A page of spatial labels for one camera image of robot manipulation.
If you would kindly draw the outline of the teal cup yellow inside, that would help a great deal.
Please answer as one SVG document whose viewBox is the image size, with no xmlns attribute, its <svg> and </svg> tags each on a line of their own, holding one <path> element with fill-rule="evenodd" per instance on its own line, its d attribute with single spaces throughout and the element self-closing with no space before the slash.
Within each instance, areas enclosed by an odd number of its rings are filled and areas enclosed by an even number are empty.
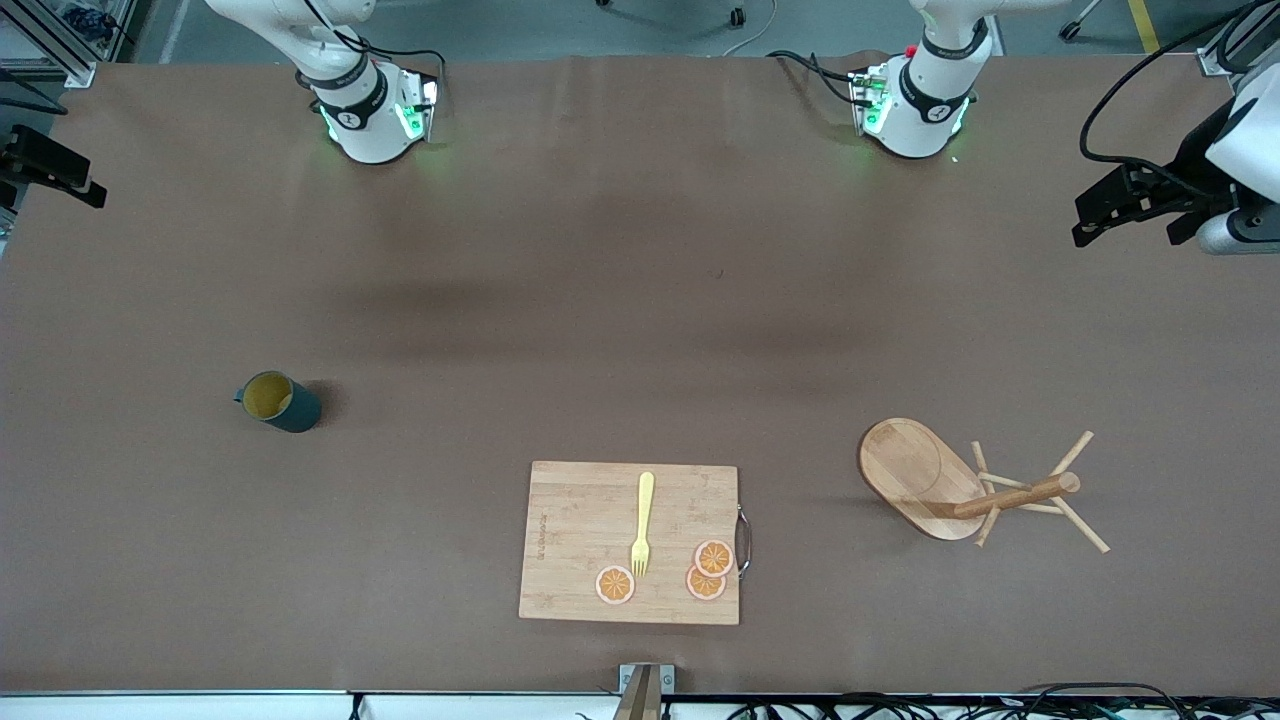
<svg viewBox="0 0 1280 720">
<path fill-rule="evenodd" d="M 282 372 L 260 372 L 251 377 L 236 391 L 233 400 L 256 421 L 288 433 L 312 429 L 323 415 L 321 400 Z"/>
</svg>

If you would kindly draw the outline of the wooden mug rack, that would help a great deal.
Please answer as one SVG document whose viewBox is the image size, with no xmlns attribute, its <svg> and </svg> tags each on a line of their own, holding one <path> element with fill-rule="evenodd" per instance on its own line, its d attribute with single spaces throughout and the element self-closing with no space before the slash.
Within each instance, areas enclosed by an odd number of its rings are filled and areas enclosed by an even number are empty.
<svg viewBox="0 0 1280 720">
<path fill-rule="evenodd" d="M 980 442 L 970 443 L 972 459 L 965 460 L 922 421 L 896 416 L 860 438 L 858 469 L 879 500 L 932 539 L 970 541 L 983 548 L 1004 516 L 1037 512 L 1064 519 L 1100 553 L 1110 553 L 1110 544 L 1069 501 L 1082 488 L 1073 464 L 1093 438 L 1084 430 L 1046 477 L 1015 480 L 992 470 Z"/>
</svg>

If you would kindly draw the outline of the yellow plastic fork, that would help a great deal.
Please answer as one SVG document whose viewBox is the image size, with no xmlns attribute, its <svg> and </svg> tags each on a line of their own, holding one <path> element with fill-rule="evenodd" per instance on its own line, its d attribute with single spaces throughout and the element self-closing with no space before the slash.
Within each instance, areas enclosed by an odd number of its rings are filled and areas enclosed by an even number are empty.
<svg viewBox="0 0 1280 720">
<path fill-rule="evenodd" d="M 637 479 L 636 533 L 630 548 L 630 569 L 636 579 L 645 575 L 650 560 L 648 532 L 652 516 L 652 502 L 655 489 L 653 471 L 643 471 Z"/>
</svg>

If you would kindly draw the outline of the bamboo cutting board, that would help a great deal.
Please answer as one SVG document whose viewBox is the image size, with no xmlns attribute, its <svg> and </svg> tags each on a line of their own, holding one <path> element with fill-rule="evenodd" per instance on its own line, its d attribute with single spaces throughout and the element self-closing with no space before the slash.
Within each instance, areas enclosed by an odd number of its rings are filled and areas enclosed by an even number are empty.
<svg viewBox="0 0 1280 720">
<path fill-rule="evenodd" d="M 630 568 L 637 479 L 653 471 L 650 560 L 630 602 L 609 606 L 594 591 L 605 566 Z M 536 461 L 530 471 L 518 615 L 584 623 L 735 626 L 740 621 L 739 471 L 659 462 Z M 704 541 L 733 547 L 728 587 L 714 601 L 691 597 L 685 575 Z"/>
</svg>

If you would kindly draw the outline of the aluminium frame post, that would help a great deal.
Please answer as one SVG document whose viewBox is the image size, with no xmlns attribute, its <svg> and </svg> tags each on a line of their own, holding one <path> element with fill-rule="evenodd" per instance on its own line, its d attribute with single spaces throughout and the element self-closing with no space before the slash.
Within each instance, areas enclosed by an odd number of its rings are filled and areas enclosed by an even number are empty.
<svg viewBox="0 0 1280 720">
<path fill-rule="evenodd" d="M 1280 61 L 1280 0 L 1247 0 L 1228 12 L 1197 50 L 1204 76 L 1243 76 Z"/>
<path fill-rule="evenodd" d="M 127 59 L 140 0 L 0 0 L 0 68 L 87 88 L 97 65 Z"/>
</svg>

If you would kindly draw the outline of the grey metal clamp bracket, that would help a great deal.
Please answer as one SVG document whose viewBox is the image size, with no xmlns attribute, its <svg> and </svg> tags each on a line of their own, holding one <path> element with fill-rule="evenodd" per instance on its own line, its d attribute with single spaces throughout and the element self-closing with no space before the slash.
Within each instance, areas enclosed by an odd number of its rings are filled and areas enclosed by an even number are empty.
<svg viewBox="0 0 1280 720">
<path fill-rule="evenodd" d="M 676 691 L 673 664 L 622 664 L 613 720 L 672 720 L 668 694 Z"/>
</svg>

